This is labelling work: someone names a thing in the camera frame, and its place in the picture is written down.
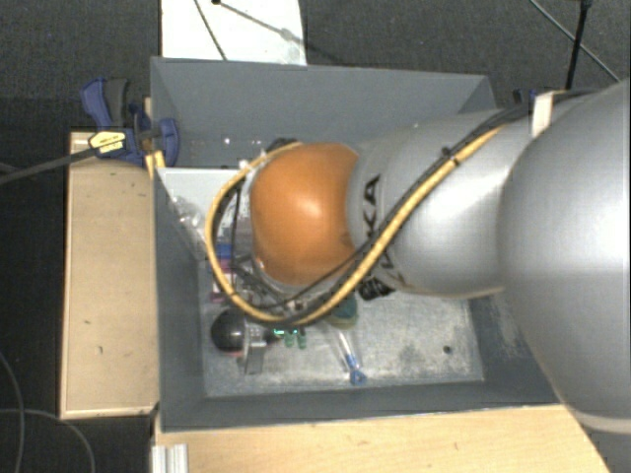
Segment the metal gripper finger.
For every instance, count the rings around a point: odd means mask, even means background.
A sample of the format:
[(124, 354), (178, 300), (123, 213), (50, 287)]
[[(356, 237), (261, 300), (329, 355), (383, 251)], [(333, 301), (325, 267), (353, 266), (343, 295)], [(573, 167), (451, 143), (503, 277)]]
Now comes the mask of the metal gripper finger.
[(247, 326), (240, 366), (244, 374), (260, 374), (268, 346), (268, 331), (260, 326)]

